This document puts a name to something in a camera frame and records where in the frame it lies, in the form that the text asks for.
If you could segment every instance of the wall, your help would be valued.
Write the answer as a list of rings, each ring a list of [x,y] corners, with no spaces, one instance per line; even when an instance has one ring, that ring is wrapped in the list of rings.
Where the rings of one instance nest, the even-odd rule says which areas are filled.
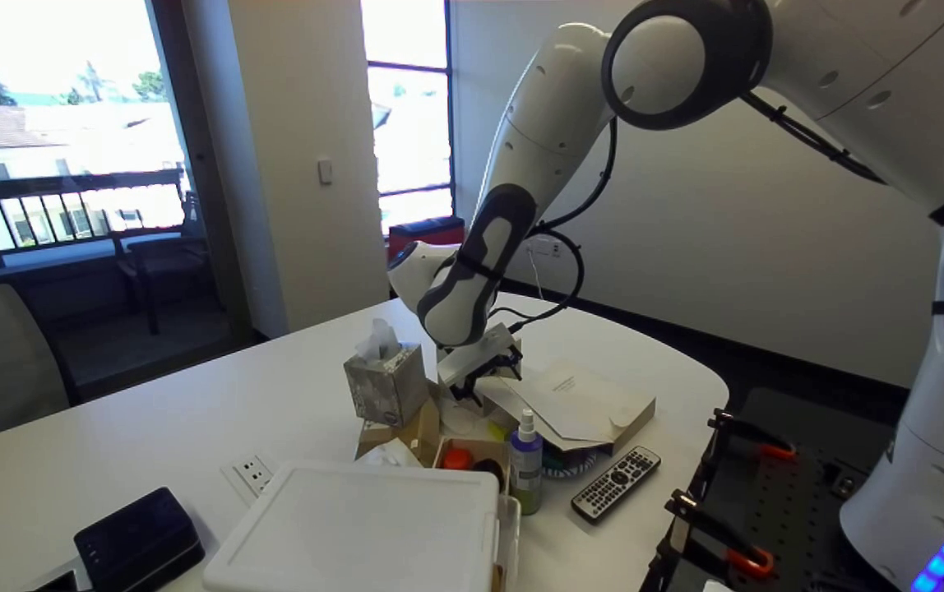
[[[279,335],[385,300],[354,0],[185,0],[249,319]],[[316,161],[334,184],[316,184]]]
[[[468,214],[501,109],[566,19],[611,30],[632,0],[453,0],[457,195]],[[600,145],[553,214],[577,205]],[[586,300],[828,369],[906,385],[928,340],[937,233],[906,202],[867,189],[730,107],[680,132],[621,126],[611,189],[567,229]],[[567,288],[567,258],[531,247],[517,272]]]

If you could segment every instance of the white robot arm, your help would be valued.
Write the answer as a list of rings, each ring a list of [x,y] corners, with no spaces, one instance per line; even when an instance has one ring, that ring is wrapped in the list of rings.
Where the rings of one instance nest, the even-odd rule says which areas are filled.
[[[928,0],[647,0],[611,35],[562,28],[526,65],[490,150],[468,244],[430,288],[402,294],[440,350],[486,341],[495,283],[600,126],[667,132],[767,87],[944,226],[944,5]],[[843,507],[852,546],[900,589],[944,585],[944,258],[933,330],[891,451]]]

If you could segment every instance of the balcony railing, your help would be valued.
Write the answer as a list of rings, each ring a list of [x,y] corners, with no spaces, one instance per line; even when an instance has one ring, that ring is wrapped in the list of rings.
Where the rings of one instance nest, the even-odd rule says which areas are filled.
[[[179,168],[0,181],[0,271],[5,255],[105,239],[185,221]]]

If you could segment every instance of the white box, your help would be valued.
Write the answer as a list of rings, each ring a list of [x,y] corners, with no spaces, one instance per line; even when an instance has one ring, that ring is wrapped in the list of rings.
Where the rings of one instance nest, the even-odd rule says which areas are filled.
[[[286,468],[202,568],[214,592],[486,592],[495,482],[470,472]]]

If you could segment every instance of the sky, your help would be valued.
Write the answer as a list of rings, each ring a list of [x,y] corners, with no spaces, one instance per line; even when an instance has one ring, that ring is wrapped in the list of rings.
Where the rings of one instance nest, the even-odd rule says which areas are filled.
[[[128,95],[139,72],[160,72],[145,0],[0,0],[5,92],[62,95],[85,64]]]

